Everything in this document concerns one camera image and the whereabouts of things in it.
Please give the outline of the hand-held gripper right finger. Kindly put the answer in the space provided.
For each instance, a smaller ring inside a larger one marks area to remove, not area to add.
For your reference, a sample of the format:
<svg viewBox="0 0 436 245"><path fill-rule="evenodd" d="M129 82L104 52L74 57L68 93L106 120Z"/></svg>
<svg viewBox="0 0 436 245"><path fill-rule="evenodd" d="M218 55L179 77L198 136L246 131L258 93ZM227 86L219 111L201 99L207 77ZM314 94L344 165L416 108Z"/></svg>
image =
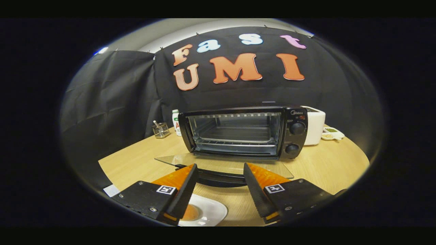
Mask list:
<svg viewBox="0 0 436 245"><path fill-rule="evenodd" d="M308 180L290 180L252 163L244 164L243 175L266 225L289 224L310 215L347 190L331 194Z"/></svg>

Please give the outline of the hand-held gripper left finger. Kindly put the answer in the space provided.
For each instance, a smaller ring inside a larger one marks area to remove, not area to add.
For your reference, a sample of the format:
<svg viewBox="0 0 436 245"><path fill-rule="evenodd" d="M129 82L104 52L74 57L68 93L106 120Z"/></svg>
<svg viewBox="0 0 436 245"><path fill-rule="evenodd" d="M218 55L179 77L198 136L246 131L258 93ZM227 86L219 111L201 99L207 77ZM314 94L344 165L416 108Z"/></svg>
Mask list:
<svg viewBox="0 0 436 245"><path fill-rule="evenodd" d="M147 219L176 226L184 217L198 176L193 163L152 182L139 180L112 199Z"/></svg>

